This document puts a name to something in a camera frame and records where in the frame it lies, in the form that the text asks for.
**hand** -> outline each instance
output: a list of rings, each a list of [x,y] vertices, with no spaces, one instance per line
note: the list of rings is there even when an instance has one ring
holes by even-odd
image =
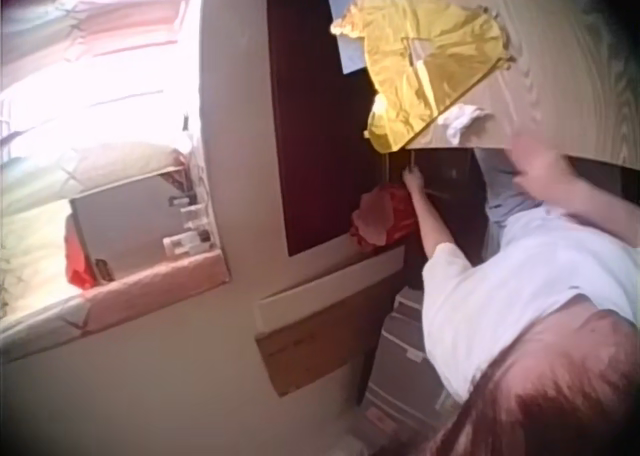
[[[516,134],[508,153],[520,171],[515,183],[540,201],[561,206],[579,181],[567,158],[540,137]]]
[[[424,193],[424,179],[417,166],[410,166],[405,169],[402,173],[402,179],[410,193]]]

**white wall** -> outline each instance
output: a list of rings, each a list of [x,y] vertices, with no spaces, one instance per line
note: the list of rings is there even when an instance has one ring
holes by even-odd
[[[47,456],[307,456],[351,408],[354,367],[282,400],[263,368],[255,302],[354,248],[340,238],[288,258],[266,0],[204,0],[203,11],[202,126],[233,282],[5,367],[4,423],[28,429]]]

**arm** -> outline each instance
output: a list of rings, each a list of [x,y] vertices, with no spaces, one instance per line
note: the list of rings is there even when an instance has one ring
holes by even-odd
[[[640,208],[581,178],[561,202],[570,215],[582,218],[634,248],[640,248]]]
[[[405,170],[404,181],[418,216],[422,247],[427,257],[431,259],[438,245],[454,243],[453,236],[427,198],[420,170],[415,167]]]
[[[578,177],[540,138],[514,136],[512,143],[510,156],[520,171],[516,182],[534,198],[640,247],[640,208]]]

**red bag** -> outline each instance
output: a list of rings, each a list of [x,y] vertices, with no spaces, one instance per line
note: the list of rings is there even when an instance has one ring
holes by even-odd
[[[349,234],[363,251],[372,251],[402,239],[418,221],[407,189],[387,183],[362,195],[351,222]]]

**small container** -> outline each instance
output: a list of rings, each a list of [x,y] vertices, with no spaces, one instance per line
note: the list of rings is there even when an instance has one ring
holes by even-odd
[[[182,214],[182,224],[185,228],[197,231],[207,227],[207,208],[204,204],[180,208],[180,213]]]
[[[193,256],[204,253],[211,249],[211,235],[209,231],[189,231],[163,238],[164,250],[170,258],[177,258],[183,255]]]

